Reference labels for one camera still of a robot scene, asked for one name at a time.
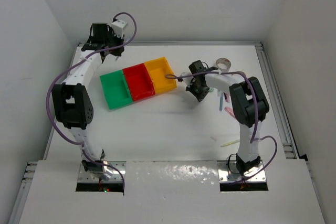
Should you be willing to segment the yellow highlighter pen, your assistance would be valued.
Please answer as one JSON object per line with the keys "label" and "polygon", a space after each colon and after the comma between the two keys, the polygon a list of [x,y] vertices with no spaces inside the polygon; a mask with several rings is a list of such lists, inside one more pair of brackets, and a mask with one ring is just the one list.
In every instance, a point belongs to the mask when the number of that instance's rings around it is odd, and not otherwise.
{"label": "yellow highlighter pen", "polygon": [[231,142],[222,144],[221,147],[227,147],[227,146],[230,146],[230,145],[233,145],[233,144],[237,144],[239,142],[240,142],[240,140],[231,141]]}

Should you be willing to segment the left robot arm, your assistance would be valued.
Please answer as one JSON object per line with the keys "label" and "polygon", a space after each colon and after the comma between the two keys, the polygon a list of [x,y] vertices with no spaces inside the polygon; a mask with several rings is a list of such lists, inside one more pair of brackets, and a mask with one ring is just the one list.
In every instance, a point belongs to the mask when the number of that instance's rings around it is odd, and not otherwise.
{"label": "left robot arm", "polygon": [[118,19],[111,24],[93,23],[89,38],[81,49],[79,66],[51,91],[57,121],[69,130],[79,145],[85,171],[96,176],[106,172],[103,166],[106,162],[103,149],[89,135],[88,125],[93,120],[94,111],[87,88],[107,55],[119,57],[123,53],[127,25]]}

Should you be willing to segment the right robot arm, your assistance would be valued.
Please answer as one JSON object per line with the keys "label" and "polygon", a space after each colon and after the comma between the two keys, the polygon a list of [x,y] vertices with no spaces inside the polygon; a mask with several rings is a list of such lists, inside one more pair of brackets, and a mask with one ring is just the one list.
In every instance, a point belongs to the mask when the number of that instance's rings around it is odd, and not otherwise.
{"label": "right robot arm", "polygon": [[198,60],[189,65],[190,77],[183,77],[186,91],[201,102],[210,88],[228,94],[232,111],[240,126],[239,148],[236,156],[236,168],[243,176],[245,172],[260,162],[258,124],[266,118],[269,104],[259,80],[247,78],[240,71],[222,72],[216,67],[205,68]]}

